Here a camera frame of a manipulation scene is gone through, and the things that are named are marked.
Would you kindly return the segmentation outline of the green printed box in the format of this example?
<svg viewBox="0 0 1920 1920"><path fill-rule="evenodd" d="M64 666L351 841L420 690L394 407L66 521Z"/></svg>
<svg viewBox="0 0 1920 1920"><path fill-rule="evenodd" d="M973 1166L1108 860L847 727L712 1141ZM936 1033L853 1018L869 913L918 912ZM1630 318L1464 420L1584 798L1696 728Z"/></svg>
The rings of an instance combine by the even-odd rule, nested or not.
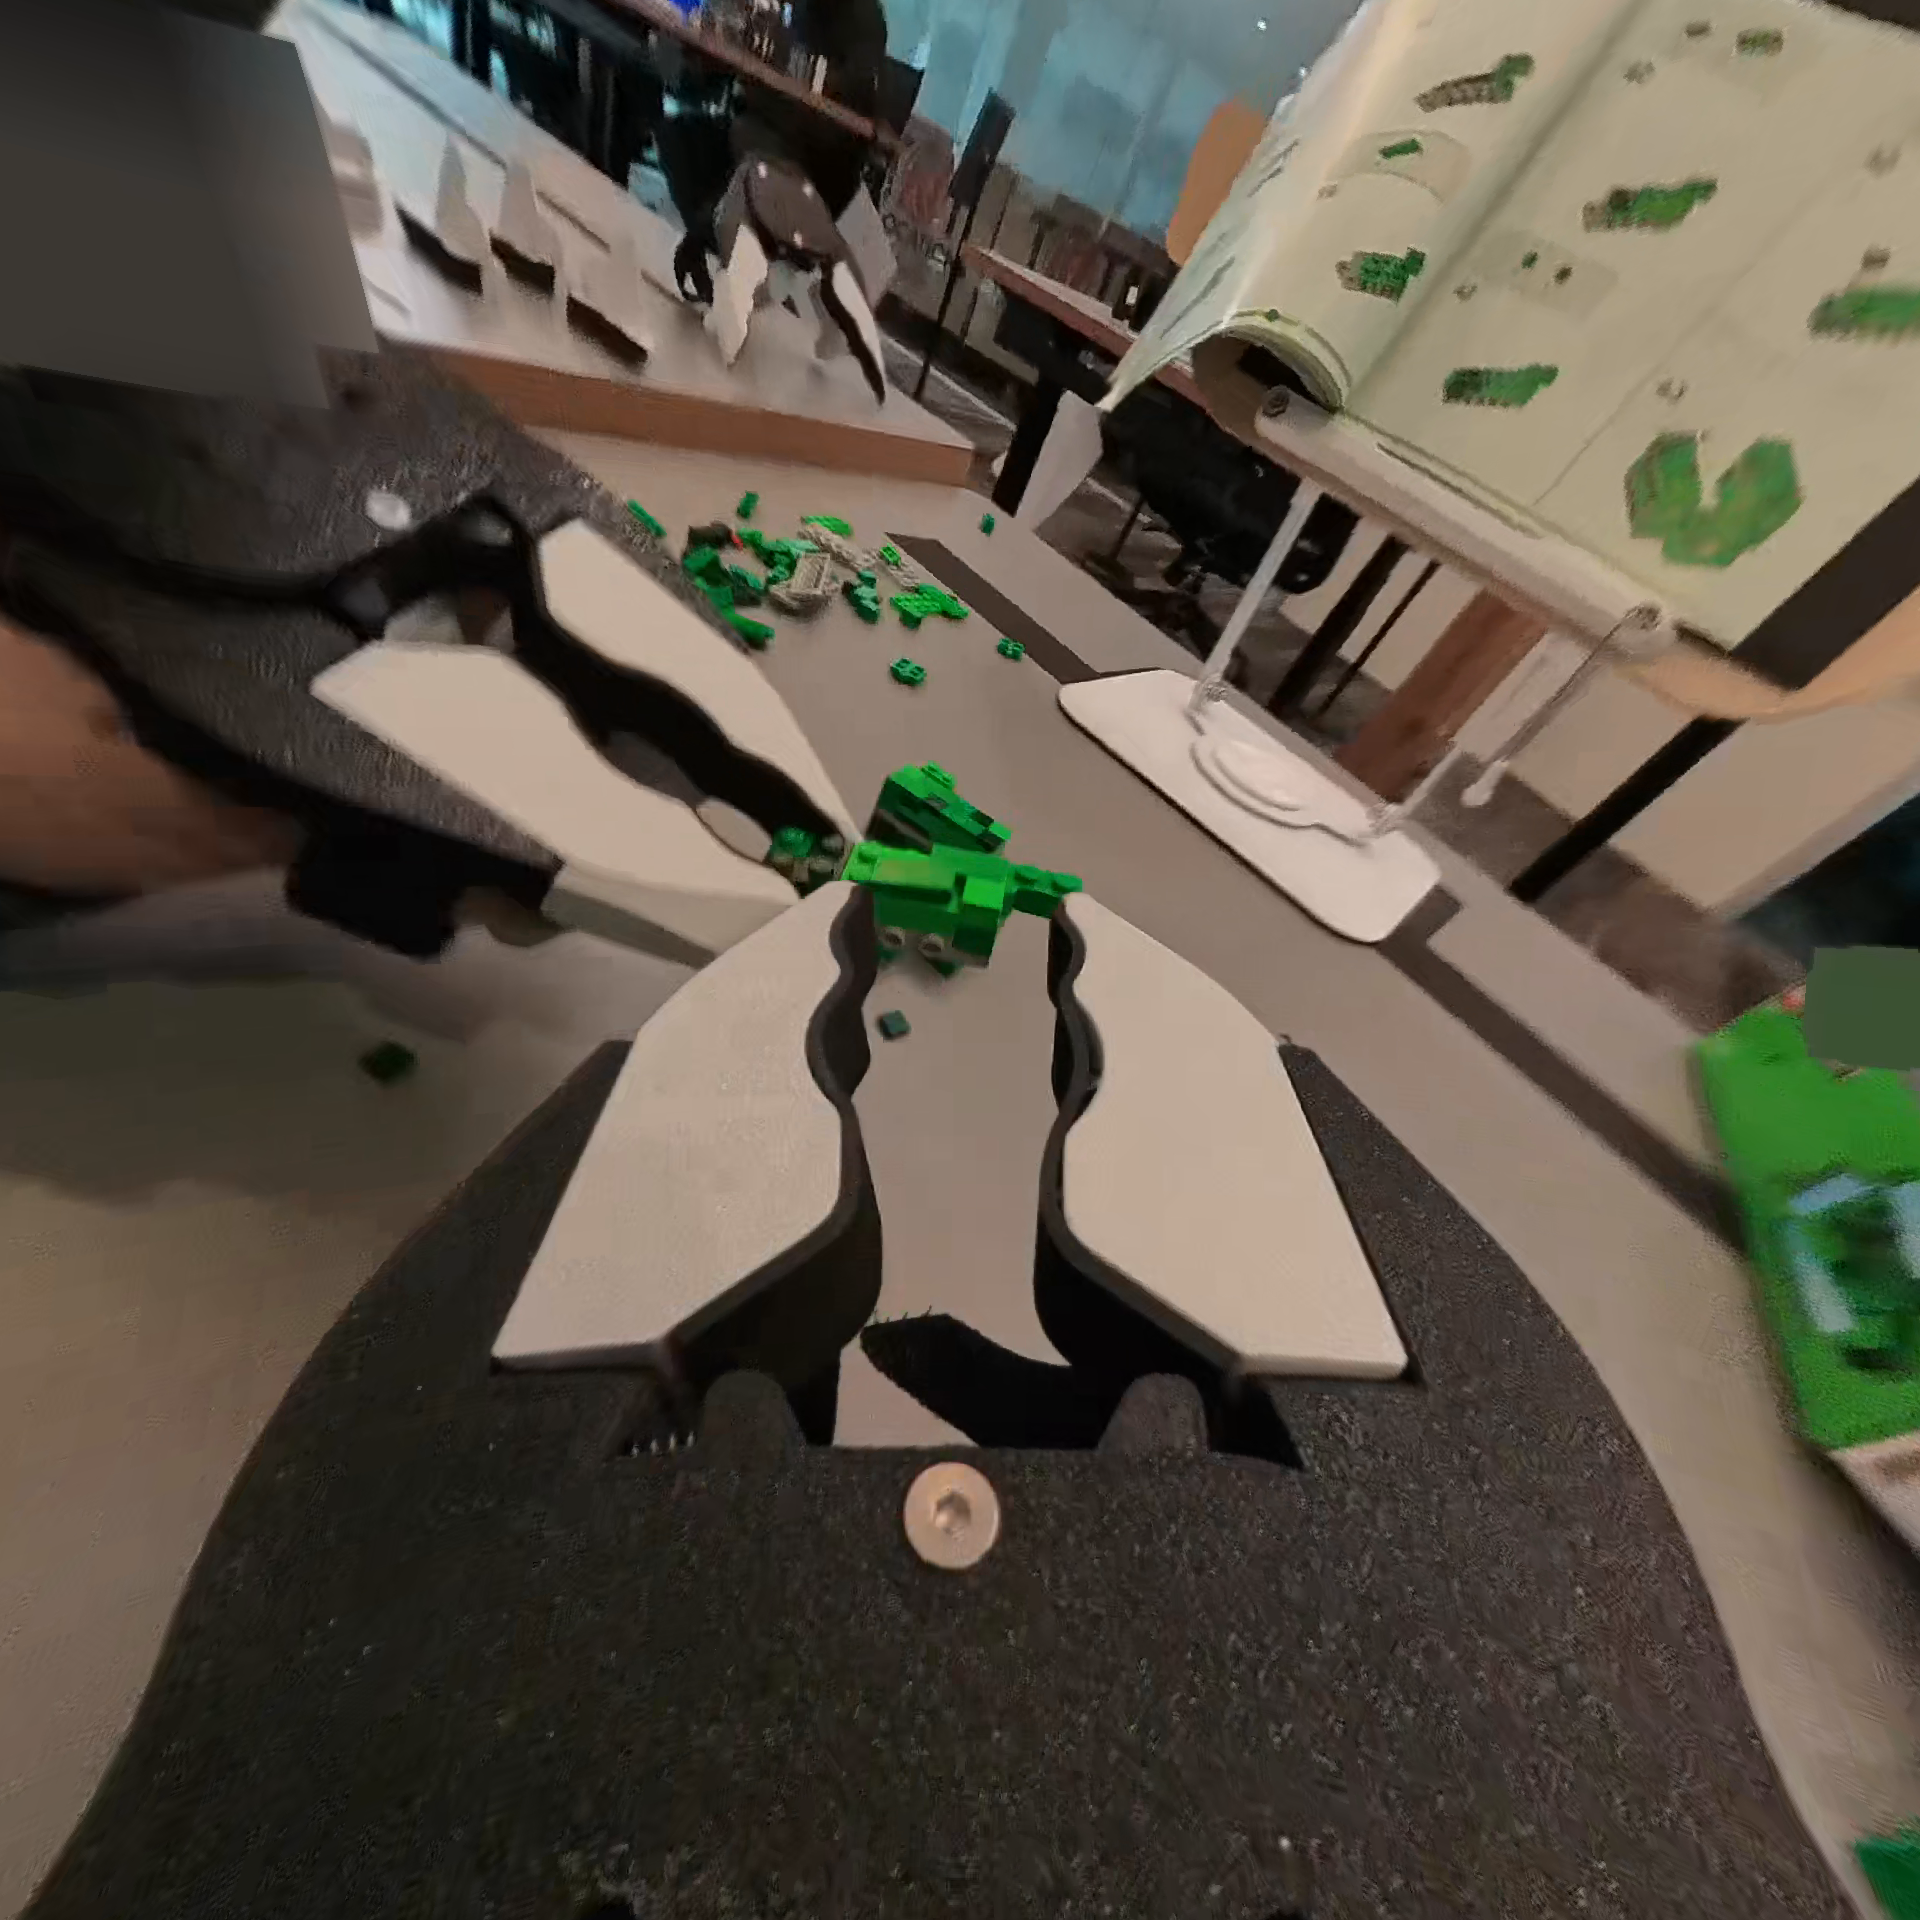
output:
<svg viewBox="0 0 1920 1920"><path fill-rule="evenodd" d="M1798 1432L1837 1455L1918 1425L1918 1109L1907 1076L1834 1065L1797 998L1696 1047L1760 1309Z"/></svg>

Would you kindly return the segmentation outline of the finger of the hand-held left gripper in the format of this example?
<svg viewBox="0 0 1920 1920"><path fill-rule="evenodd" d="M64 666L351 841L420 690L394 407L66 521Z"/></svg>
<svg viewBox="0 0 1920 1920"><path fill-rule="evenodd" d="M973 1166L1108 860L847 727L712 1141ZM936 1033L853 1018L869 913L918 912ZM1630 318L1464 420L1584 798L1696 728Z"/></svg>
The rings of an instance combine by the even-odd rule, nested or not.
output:
<svg viewBox="0 0 1920 1920"><path fill-rule="evenodd" d="M816 847L854 834L735 637L583 519L519 540L517 804L565 868L740 868L707 807Z"/></svg>
<svg viewBox="0 0 1920 1920"><path fill-rule="evenodd" d="M560 862L543 913L565 928L704 964L798 900L693 804L619 772L563 700L501 653L380 640L310 690L543 846Z"/></svg>

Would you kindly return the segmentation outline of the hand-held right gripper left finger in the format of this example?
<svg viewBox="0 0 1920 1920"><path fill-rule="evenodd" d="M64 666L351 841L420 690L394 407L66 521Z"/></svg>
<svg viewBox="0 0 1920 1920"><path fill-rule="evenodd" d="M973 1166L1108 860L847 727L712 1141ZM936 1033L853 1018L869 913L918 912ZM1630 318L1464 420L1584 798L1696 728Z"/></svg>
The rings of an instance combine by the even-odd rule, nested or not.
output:
<svg viewBox="0 0 1920 1920"><path fill-rule="evenodd" d="M877 1300L858 1122L874 900L820 886L630 1041L491 1349L502 1368L639 1360L810 1377Z"/></svg>

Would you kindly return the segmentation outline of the black office chair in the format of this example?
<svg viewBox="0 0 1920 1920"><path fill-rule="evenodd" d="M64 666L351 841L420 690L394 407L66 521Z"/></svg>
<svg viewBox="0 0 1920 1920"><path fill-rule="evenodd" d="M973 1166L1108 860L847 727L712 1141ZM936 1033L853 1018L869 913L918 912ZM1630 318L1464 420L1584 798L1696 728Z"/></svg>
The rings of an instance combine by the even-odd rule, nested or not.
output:
<svg viewBox="0 0 1920 1920"><path fill-rule="evenodd" d="M1163 381L1101 418L1101 450L1168 529L1162 580L1197 593L1205 580L1244 588L1280 529L1300 479L1253 450Z"/></svg>

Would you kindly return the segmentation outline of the wooden-edged white table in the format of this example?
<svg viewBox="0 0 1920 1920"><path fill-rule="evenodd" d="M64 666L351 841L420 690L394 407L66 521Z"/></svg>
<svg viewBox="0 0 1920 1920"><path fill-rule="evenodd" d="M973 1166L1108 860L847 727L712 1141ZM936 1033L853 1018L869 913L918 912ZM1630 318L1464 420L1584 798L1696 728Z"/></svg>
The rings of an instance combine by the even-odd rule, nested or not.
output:
<svg viewBox="0 0 1920 1920"><path fill-rule="evenodd" d="M914 484L968 479L973 450L955 429L900 390L877 399L847 348L820 352L824 312L810 294L763 303L726 362L702 312L670 289L668 221L400 26L343 5L280 5L271 32L299 50L325 114L371 146L382 226L354 247L386 340L436 354L524 424ZM445 149L484 228L507 169L531 170L560 237L552 294L495 255L484 293L469 293L407 240L400 212L432 209ZM571 282L612 252L636 274L646 345L636 367L567 318Z"/></svg>

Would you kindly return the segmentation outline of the green brick assembly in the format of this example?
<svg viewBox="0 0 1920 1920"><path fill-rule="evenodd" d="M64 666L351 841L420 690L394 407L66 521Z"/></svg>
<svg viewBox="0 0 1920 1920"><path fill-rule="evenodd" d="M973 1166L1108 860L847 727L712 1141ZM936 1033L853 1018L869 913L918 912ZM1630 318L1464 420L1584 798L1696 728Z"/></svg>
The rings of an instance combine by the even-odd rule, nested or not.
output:
<svg viewBox="0 0 1920 1920"><path fill-rule="evenodd" d="M916 952L951 975L988 966L1011 916L1047 921L1084 888L1071 873L1011 860L1011 836L947 767L918 761L884 776L854 844L781 828L763 862L802 896L830 879L863 888L880 952Z"/></svg>

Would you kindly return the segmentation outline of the white book stand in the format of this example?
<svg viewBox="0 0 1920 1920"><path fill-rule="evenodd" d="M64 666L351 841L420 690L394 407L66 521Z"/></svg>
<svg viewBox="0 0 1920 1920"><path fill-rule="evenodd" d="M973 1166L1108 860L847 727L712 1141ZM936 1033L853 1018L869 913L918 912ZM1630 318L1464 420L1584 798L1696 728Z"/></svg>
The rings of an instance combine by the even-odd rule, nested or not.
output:
<svg viewBox="0 0 1920 1920"><path fill-rule="evenodd" d="M1338 496L1413 549L1440 560L1509 609L1524 613L1584 655L1526 721L1509 728L1479 778L1491 793L1504 764L1612 660L1642 663L1674 649L1677 616L1623 573L1558 535L1421 469L1379 431L1330 416L1290 390L1262 397L1255 434L1300 476L1302 488L1244 588L1196 677L1138 669L1060 687L1066 718L1154 786L1194 825L1334 937L1383 944L1423 900L1438 868L1411 834L1413 812L1438 781L1423 775L1403 802L1366 799L1229 700L1228 666L1307 509Z"/></svg>

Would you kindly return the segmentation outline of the pile of loose green bricks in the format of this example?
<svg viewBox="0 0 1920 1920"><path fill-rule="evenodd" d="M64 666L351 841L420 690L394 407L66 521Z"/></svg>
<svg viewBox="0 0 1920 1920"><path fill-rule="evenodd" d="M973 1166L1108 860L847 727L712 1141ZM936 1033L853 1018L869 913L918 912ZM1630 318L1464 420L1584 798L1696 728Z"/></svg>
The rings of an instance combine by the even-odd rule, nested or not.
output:
<svg viewBox="0 0 1920 1920"><path fill-rule="evenodd" d="M783 624L806 626L832 608L869 629L894 618L903 633L988 621L900 543L859 546L834 516L805 516L796 535L781 535L751 516L759 501L749 492L735 519L696 519L674 541L646 501L619 498L628 521L674 564L668 583L614 592L614 660L715 696L763 684L760 658Z"/></svg>

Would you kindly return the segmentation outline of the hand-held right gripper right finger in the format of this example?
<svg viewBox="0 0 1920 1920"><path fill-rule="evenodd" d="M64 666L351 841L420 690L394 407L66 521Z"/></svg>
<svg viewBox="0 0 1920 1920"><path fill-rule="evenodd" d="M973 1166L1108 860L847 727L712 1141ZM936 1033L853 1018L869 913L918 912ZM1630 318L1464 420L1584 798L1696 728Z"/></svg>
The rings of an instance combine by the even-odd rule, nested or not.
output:
<svg viewBox="0 0 1920 1920"><path fill-rule="evenodd" d="M1091 896L1047 925L1053 1122L1036 1285L1247 1377L1400 1380L1411 1356L1280 1040Z"/></svg>

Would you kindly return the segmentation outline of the person's left hand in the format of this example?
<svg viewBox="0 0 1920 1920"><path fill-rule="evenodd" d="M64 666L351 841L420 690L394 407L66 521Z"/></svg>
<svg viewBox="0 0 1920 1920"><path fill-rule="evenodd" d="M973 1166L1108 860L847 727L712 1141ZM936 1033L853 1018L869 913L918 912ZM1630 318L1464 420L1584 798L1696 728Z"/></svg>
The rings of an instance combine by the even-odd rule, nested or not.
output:
<svg viewBox="0 0 1920 1920"><path fill-rule="evenodd" d="M2 879L128 897L283 868L299 828L232 802L141 748L108 686L2 624Z"/></svg>

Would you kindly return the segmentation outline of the open instruction booklet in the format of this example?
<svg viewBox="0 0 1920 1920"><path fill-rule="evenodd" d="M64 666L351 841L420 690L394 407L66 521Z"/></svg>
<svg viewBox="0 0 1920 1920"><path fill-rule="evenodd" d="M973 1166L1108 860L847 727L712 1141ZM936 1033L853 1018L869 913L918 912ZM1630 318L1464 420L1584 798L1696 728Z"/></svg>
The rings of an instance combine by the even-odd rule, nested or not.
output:
<svg viewBox="0 0 1920 1920"><path fill-rule="evenodd" d="M1362 5L1119 359L1274 390L1726 649L1916 580L1918 37L1835 5Z"/></svg>

